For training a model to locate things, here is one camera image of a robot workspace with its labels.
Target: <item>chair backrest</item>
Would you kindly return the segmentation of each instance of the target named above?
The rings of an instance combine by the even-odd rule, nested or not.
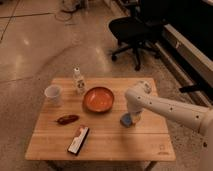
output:
[[[139,0],[140,18],[143,21],[162,20],[169,12],[172,0]]]

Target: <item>speckled floor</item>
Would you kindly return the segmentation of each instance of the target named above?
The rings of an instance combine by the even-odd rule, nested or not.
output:
[[[8,0],[0,6],[0,17],[35,13],[49,15],[0,19],[0,170],[51,170],[45,162],[26,161],[24,155],[41,109],[43,91],[54,77],[72,77],[75,66],[86,77],[153,77],[159,95],[192,103],[180,94],[179,84],[160,59],[141,51],[142,69],[134,71],[131,52],[113,63],[116,40],[108,30],[115,15],[101,0],[90,1],[90,9],[79,10],[68,22],[58,13],[60,0]],[[194,171],[198,167],[201,137],[181,125],[167,121],[177,160],[158,163],[154,171]],[[141,171],[146,162],[71,162],[65,170]]]

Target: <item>orange bowl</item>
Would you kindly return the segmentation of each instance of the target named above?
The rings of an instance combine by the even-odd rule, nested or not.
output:
[[[84,95],[83,105],[92,112],[107,112],[112,108],[114,95],[105,87],[94,87]]]

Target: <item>wooden table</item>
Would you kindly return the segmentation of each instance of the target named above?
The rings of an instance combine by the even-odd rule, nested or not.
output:
[[[139,80],[152,85],[152,94],[157,95],[152,78],[88,78],[87,89],[104,86],[115,96],[113,108],[105,114],[93,114],[82,109],[83,95],[75,91],[73,80],[56,78],[52,84],[62,87],[61,107],[53,107],[46,100],[36,123],[28,150],[27,160],[80,160],[80,161],[174,161],[175,154],[165,119],[144,109],[142,119],[130,128],[120,124],[127,112],[124,92]],[[60,126],[55,120],[77,114],[80,119]],[[79,125],[90,128],[89,135],[78,156],[67,152]]]

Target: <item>bottle cap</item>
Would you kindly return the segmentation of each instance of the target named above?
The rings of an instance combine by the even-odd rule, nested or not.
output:
[[[80,69],[78,67],[74,68],[74,74],[80,75]]]

